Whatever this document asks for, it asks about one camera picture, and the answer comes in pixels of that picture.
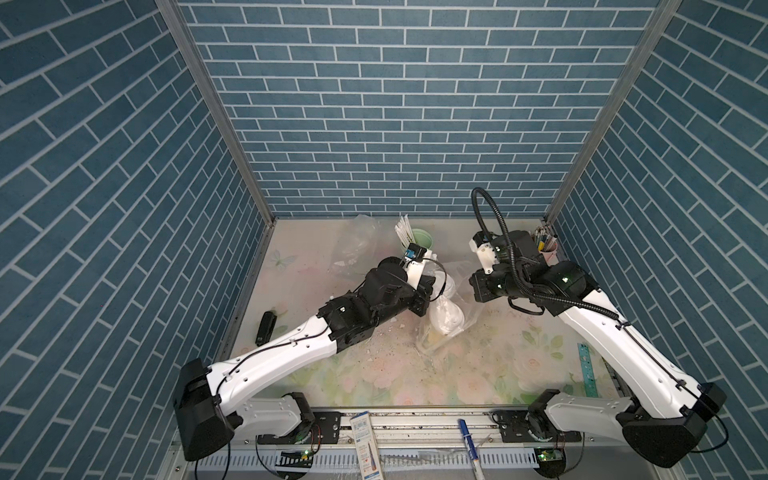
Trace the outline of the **beige cup white lid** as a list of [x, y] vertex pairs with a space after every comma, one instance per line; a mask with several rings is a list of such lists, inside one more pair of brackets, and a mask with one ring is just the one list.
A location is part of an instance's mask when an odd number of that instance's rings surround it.
[[455, 336], [465, 323], [462, 309], [452, 300], [443, 297], [430, 305], [428, 316], [432, 329], [447, 337]]

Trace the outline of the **clear plastic carrier bag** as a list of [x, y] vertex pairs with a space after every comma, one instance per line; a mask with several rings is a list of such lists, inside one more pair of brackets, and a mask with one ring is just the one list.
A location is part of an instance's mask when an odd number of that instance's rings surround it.
[[434, 353], [477, 322], [483, 305], [475, 300], [469, 282], [475, 271], [470, 261], [446, 263], [445, 271], [433, 262], [427, 266], [435, 282], [417, 333], [416, 347], [422, 354]]

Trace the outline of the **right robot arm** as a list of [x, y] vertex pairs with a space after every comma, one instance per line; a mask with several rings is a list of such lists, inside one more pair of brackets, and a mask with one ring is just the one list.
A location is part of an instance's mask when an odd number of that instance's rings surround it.
[[648, 341], [613, 305], [597, 281], [572, 261], [548, 265], [525, 231], [510, 231], [491, 195], [470, 194], [480, 227], [470, 242], [481, 267], [470, 277], [479, 303], [504, 298], [535, 305], [576, 331], [623, 380], [629, 396], [617, 401], [577, 397], [547, 389], [528, 407], [532, 436], [541, 441], [565, 432], [589, 433], [624, 442], [651, 464], [671, 468], [700, 442], [727, 395], [715, 383], [685, 373]]

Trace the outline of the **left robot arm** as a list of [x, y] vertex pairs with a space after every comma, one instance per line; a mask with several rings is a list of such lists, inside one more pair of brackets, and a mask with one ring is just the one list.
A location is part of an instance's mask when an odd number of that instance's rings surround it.
[[257, 393], [293, 372], [369, 339], [376, 328], [409, 310], [424, 316], [441, 295], [421, 262], [388, 257], [355, 289], [328, 300], [315, 315], [246, 354], [180, 370], [172, 394], [184, 458], [195, 462], [239, 435], [297, 438], [315, 417], [300, 393], [259, 399]]

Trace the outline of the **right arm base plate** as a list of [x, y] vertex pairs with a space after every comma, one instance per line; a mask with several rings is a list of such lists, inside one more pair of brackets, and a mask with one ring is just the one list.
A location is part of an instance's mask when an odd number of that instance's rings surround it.
[[580, 432], [557, 429], [544, 413], [531, 413], [527, 409], [502, 409], [493, 410], [490, 418], [497, 425], [505, 443], [567, 443], [582, 440]]

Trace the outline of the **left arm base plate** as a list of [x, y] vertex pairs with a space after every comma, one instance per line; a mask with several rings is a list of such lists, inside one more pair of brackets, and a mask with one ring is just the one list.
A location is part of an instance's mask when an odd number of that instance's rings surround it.
[[341, 430], [342, 413], [340, 411], [314, 411], [310, 419], [302, 418], [291, 432], [284, 436], [260, 435], [259, 444], [263, 445], [309, 445], [311, 442], [337, 444]]

